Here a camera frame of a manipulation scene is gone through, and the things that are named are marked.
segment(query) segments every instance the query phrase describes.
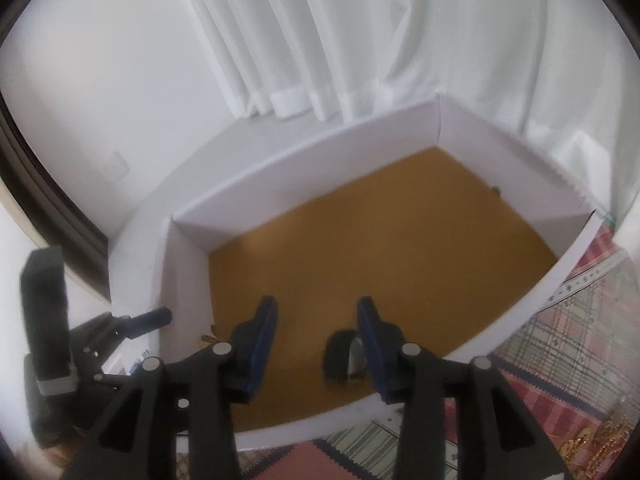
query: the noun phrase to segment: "black handle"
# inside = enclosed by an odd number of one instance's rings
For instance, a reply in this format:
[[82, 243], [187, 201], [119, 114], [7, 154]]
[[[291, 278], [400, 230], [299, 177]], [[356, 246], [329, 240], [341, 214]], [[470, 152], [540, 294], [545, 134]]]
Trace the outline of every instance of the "black handle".
[[39, 381], [67, 377], [69, 325], [65, 264], [60, 247], [33, 251], [20, 275], [24, 329]]
[[124, 337], [135, 339], [143, 334], [171, 323], [174, 314], [165, 306], [145, 312], [140, 316], [123, 320], [120, 332]]

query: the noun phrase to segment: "plaid fabric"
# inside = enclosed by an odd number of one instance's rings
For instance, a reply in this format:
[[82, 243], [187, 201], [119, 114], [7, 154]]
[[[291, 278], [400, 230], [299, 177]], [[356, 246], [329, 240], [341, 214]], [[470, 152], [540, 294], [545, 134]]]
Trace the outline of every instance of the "plaid fabric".
[[[620, 258], [606, 227], [600, 229], [565, 283], [582, 278], [585, 272], [594, 274], [595, 280], [569, 291], [569, 295], [565, 291], [561, 301], [536, 314], [491, 355], [557, 447], [585, 427], [596, 429], [622, 395], [629, 398], [630, 420], [636, 422], [640, 413], [636, 270], [629, 259]], [[447, 452], [443, 468], [446, 480], [456, 480], [456, 418], [451, 399], [446, 399], [445, 409]], [[240, 453], [242, 477], [390, 480], [400, 417], [394, 414], [387, 420], [296, 446]], [[595, 451], [583, 447], [573, 466], [586, 466]], [[603, 463], [596, 480], [614, 459]], [[187, 471], [187, 457], [178, 456], [178, 480], [187, 480]]]
[[599, 264], [617, 250], [618, 247], [613, 242], [611, 230], [607, 225], [603, 224], [567, 278], [573, 278], [594, 265]]
[[591, 286], [543, 310], [494, 352], [503, 369], [602, 418], [621, 395], [640, 412], [640, 308], [624, 261]]

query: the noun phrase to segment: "dark brown window frame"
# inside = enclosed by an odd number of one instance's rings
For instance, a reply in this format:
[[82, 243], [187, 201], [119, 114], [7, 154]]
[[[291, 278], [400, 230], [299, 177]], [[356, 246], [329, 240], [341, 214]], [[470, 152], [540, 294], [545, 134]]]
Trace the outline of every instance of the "dark brown window frame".
[[[31, 0], [0, 0], [0, 45]], [[58, 186], [20, 133], [0, 89], [0, 178], [35, 229], [65, 262], [110, 298], [108, 238]]]

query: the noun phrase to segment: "blue gripper pad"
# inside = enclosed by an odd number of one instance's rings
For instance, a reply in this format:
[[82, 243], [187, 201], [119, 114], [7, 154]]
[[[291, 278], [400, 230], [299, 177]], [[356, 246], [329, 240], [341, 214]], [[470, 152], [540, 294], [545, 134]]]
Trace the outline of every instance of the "blue gripper pad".
[[253, 319], [236, 326], [230, 343], [236, 350], [242, 392], [251, 399], [262, 386], [264, 370], [278, 323], [278, 303], [272, 296], [260, 300]]
[[358, 301], [357, 319], [367, 369], [375, 390], [387, 404], [399, 402], [399, 396], [407, 387], [406, 373], [399, 361], [399, 351], [404, 344], [402, 331], [380, 319], [369, 297]]

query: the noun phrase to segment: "black plastic bracket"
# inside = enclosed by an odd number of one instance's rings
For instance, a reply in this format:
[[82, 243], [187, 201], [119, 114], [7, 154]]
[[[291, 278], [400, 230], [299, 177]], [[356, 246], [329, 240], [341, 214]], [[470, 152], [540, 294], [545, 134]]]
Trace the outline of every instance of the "black plastic bracket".
[[358, 328], [375, 389], [404, 402], [396, 480], [444, 478], [444, 399], [456, 401], [460, 480], [545, 480], [571, 475], [545, 432], [484, 356], [471, 364], [439, 359], [358, 303]]
[[238, 480], [230, 404], [249, 402], [259, 389], [277, 311], [275, 300], [264, 297], [254, 318], [236, 327], [231, 343], [219, 342], [174, 364], [147, 358], [119, 384], [63, 480], [173, 480], [175, 439], [183, 431], [192, 480]]

